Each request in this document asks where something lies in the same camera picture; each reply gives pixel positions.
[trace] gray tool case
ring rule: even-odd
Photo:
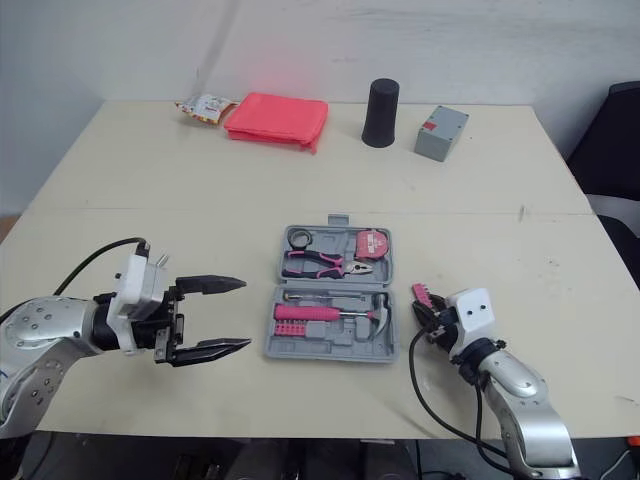
[[[292,230],[311,234],[306,250],[341,255],[344,263],[354,260],[356,235],[364,230],[384,234],[388,250],[377,259],[355,259],[373,267],[367,274],[346,274],[343,278],[291,278],[285,269],[318,272],[327,268],[315,260],[291,258],[288,236]],[[391,233],[377,227],[351,227],[346,215],[329,215],[328,226],[290,225],[282,240],[276,288],[271,305],[265,354],[272,358],[342,360],[349,362],[392,363],[398,358],[398,331],[392,312],[393,296],[388,290],[393,273]],[[303,295],[285,300],[285,295]],[[278,305],[292,307],[330,307],[342,312],[372,312],[374,317],[386,313],[386,323],[377,335],[379,319],[340,315],[339,319],[276,320]]]

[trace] white table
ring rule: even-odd
[[[155,365],[150,354],[83,359],[40,428],[448,437],[409,381],[407,349],[417,331],[410,285],[422,281],[443,295],[490,289],[500,336],[545,375],[572,435],[640,431],[640,295],[533,111],[459,107],[470,120],[440,164],[412,153],[432,108],[401,106],[395,144],[377,150],[359,140],[364,105],[331,105],[314,156],[228,140],[170,103],[106,103],[0,247],[2,308],[50,293],[97,247],[142,235],[152,256],[171,254],[172,276],[216,273],[248,283],[184,302],[187,345],[220,336],[254,342],[178,369]],[[282,232],[292,223],[324,224],[328,213],[393,233],[402,346],[393,365],[263,355]],[[109,291],[127,253],[101,257],[67,293]],[[470,387],[443,352],[422,345],[418,356],[427,399],[471,431]],[[496,422],[485,424],[486,436],[497,436]]]

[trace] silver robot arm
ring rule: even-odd
[[[153,349],[156,363],[184,366],[216,360],[250,343],[222,338],[178,348],[184,328],[178,302],[185,294],[222,293],[245,283],[204,275],[177,278],[168,287],[166,259],[150,263],[148,246],[139,247],[125,272],[116,275],[115,292],[92,300],[36,298],[0,317],[0,440],[37,428],[66,372],[80,358],[106,350],[132,355]]]
[[[446,350],[460,375],[482,389],[500,423],[514,476],[581,478],[569,432],[549,403],[544,378],[494,339],[487,290],[465,290],[446,299],[422,297],[413,309],[427,327],[427,340]]]

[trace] pink-handled pliers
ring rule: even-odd
[[[293,260],[296,258],[313,260],[317,263],[329,265],[330,268],[325,268],[324,270],[319,270],[317,272],[304,272],[285,267],[284,270],[282,270],[283,277],[338,279],[344,278],[347,274],[360,275],[373,272],[373,267],[367,263],[357,262],[354,260],[345,264],[344,257],[342,255],[315,252],[313,250],[291,250],[287,252],[287,259]]]

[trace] pink cloth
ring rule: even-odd
[[[250,93],[224,125],[229,138],[298,144],[316,152],[329,105],[319,100]]]

